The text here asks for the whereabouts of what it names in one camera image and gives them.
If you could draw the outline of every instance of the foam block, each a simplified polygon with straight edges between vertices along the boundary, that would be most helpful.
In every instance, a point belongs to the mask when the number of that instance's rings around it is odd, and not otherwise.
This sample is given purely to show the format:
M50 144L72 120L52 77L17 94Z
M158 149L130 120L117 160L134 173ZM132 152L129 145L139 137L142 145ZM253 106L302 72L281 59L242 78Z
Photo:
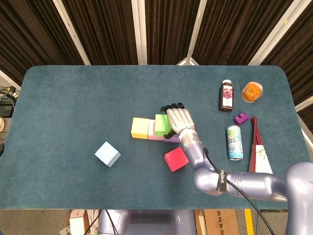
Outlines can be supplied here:
M241 125L244 122L248 121L250 119L248 114L245 113L241 113L238 116L234 117L234 122L236 123L236 125Z
M131 135L133 138L147 139L149 130L149 119L147 118L133 118Z
M166 114L156 114L155 135L163 136L172 129Z
M189 162L183 150L180 147L165 154L164 159L168 164L171 172L178 170L179 168L182 168Z
M155 120L149 120L149 131L148 131L148 139L155 140L155 141L162 141L164 140L163 136L156 136L155 135Z
M95 155L108 167L111 167L121 154L108 142L105 142Z
M173 135L170 139L166 139L164 138L165 142L175 142L175 143L179 143L179 136L178 135Z

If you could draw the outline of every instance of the black cable on floor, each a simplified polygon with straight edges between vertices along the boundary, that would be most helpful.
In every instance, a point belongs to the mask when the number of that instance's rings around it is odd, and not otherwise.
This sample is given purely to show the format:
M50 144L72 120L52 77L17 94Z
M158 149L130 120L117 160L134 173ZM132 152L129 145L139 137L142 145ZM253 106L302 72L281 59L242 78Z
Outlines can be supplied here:
M209 162L211 163L211 165L213 166L214 170L216 171L216 173L220 173L220 170L213 164L213 162L211 161L210 157L209 157L209 150L207 148L204 148L203 150L203 154L206 156L206 158L209 160ZM273 229L270 227L268 221L265 219L265 217L263 216L263 214L260 212L260 209L251 201L251 199L240 189L238 188L236 185L234 185L232 182L230 182L227 179L227 183L229 183L230 185L232 185L243 197L245 197L246 200L248 200L248 202L255 208L256 212L258 212L259 216L263 219L265 225L267 226L269 232L272 235L275 235L275 233L273 232Z
M110 216L108 210L105 210L105 211L106 211L106 213L108 214L108 217L109 217L109 219L110 219L110 222L111 222L111 225L112 225L112 228L113 228L114 235L116 235L115 231L117 232L117 229L116 229L116 227L115 227L115 225L114 225L114 223L113 223L113 220L112 220L112 218L111 218L111 216Z

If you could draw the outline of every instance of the white pole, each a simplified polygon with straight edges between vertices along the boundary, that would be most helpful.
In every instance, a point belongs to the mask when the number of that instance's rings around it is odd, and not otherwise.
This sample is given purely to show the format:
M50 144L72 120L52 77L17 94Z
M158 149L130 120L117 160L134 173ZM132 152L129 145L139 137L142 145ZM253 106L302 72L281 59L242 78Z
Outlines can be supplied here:
M184 59L184 60L186 60L185 63L184 63L185 65L189 65L190 64L191 56L194 53L194 49L195 49L195 45L196 45L196 42L197 42L199 29L200 29L200 26L201 26L201 22L202 22L204 10L205 10L206 2L207 2L207 0L201 0L200 1L198 12L197 12L197 17L196 17L196 21L195 21L195 25L194 25L194 29L193 29L192 35L191 35L191 40L190 40L190 44L189 44L187 57L186 57L186 59Z
M311 104L313 104L313 95L310 98L307 98L306 100L301 102L300 104L296 105L295 110L299 112L300 110L310 106Z
M8 75L6 75L2 70L0 70L0 78L6 80L13 87L15 87L16 90L18 91L21 90L21 87L15 81L13 81Z
M294 0L290 4L248 65L260 65L265 60L310 2L311 0Z
M61 16L61 19L63 20L63 23L64 23L65 27L67 28L67 31L68 31L70 37L72 38L72 40L76 46L76 49L78 50L78 53L81 56L84 64L85 65L91 65L91 63L87 57L87 54L84 50L84 47L83 47L81 41L79 40L79 37L76 33L74 25L73 25L72 21L70 20L70 17L69 17L69 15L65 9L65 6L64 6L62 0L53 0L53 3L55 5L55 7L57 8L57 10Z
M307 142L308 144L308 147L311 149L311 151L313 151L313 143L312 141L309 139L309 137L307 136L307 134L303 131L303 129L301 129L302 131L302 134L303 134L303 137L305 139L305 141Z
M135 39L139 65L148 64L147 59L147 35L146 12L144 0L132 0Z

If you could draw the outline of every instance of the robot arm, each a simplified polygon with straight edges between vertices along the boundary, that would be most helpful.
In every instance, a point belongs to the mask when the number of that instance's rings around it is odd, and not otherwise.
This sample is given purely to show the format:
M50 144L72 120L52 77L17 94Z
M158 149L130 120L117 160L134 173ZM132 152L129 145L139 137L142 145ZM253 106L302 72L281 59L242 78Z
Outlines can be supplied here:
M210 194L220 195L217 191L219 175L204 156L204 146L195 131L194 122L183 104L167 105L161 109L169 117L174 132L179 135L183 150L195 171L194 184L197 189ZM251 199L286 202L284 180L267 173L236 172L228 173L227 179L244 191ZM227 193L243 197L227 184Z
M210 195L220 195L217 190L219 174L214 170L206 156L204 147L196 131L194 122L183 104L162 107L167 113L172 130L165 138L174 133L180 142L195 171L194 184L197 189ZM267 173L236 172L229 173L227 179L241 189L249 198L286 202L289 215L286 235L310 235L313 231L313 163L296 163L289 167L285 180ZM226 192L242 197L229 183Z

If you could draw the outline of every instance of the red cube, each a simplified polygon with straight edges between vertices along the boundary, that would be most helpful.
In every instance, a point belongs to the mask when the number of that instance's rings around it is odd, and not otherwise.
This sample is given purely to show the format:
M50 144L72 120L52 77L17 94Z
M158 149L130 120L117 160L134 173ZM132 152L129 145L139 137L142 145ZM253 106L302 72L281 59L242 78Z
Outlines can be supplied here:
M176 148L173 151L165 154L164 159L168 164L171 172L182 168L189 162L181 147Z

